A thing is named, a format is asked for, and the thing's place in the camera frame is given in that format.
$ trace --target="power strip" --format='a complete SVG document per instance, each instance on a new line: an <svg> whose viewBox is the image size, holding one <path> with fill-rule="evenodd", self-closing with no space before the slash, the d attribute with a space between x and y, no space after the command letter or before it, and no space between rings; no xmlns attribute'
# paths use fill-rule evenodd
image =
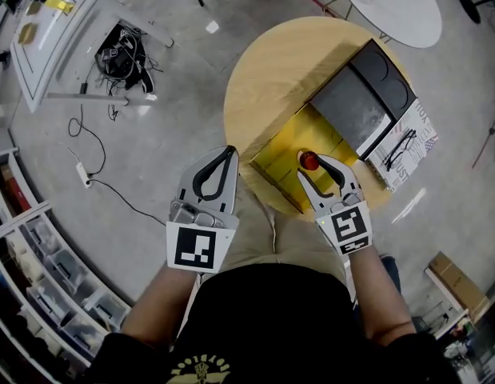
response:
<svg viewBox="0 0 495 384"><path fill-rule="evenodd" d="M81 162L77 164L77 172L78 172L78 176L82 180L86 189L89 189L93 185L93 183L89 182L89 177L87 176L86 168L84 168Z"/></svg>

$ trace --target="black t-shirt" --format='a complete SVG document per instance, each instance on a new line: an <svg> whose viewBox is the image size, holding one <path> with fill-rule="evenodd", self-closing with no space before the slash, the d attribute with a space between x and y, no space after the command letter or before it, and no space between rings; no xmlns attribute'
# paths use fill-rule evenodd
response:
<svg viewBox="0 0 495 384"><path fill-rule="evenodd" d="M348 290L300 266L245 266L203 283L170 353L109 334L96 383L458 382L433 336L379 346L363 337Z"/></svg>

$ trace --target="khaki pants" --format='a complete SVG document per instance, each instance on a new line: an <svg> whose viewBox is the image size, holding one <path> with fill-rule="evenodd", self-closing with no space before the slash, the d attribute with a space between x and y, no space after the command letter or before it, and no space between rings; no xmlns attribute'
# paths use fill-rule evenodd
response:
<svg viewBox="0 0 495 384"><path fill-rule="evenodd" d="M345 267L314 222L263 205L238 178L234 214L240 225L221 272L258 263L285 263L332 274L346 285Z"/></svg>

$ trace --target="concrete floor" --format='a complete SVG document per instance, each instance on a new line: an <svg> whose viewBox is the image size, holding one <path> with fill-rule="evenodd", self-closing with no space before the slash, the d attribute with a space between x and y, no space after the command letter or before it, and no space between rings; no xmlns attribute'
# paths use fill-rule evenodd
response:
<svg viewBox="0 0 495 384"><path fill-rule="evenodd" d="M205 0L205 8L196 0L121 1L166 27L175 45L146 44L164 70L154 75L154 106L124 109L116 122L109 120L105 107L85 106L84 124L106 148L105 169L98 178L138 209L165 219L182 169L203 151L225 143L222 106L239 56L271 27L321 15L321 10L310 0ZM457 0L437 2L444 26L438 44L426 50L389 45L407 69L440 139L387 206L372 213L377 247L396 257L403 294L414 308L430 284L423 270L439 250L483 290L495 279L495 137L471 169L495 120L495 32L487 21L471 23ZM492 14L490 7L482 11L485 18ZM351 20L373 29L357 13ZM214 34L206 31L212 21L219 25ZM77 106L31 114L12 69L5 72L2 100L39 193L50 200L82 255L126 297L136 299L165 260L164 228L134 213L99 184L83 188L67 147L89 170L99 167L102 151L85 132L68 136L69 119L79 116ZM395 221L418 193L424 196Z"/></svg>

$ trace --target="white round table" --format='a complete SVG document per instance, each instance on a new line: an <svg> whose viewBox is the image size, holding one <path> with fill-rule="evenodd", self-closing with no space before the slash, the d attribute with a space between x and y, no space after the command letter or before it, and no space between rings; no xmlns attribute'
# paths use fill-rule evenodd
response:
<svg viewBox="0 0 495 384"><path fill-rule="evenodd" d="M350 2L382 32L382 38L387 36L407 46L426 48L433 46L441 36L442 19L436 0L350 0Z"/></svg>

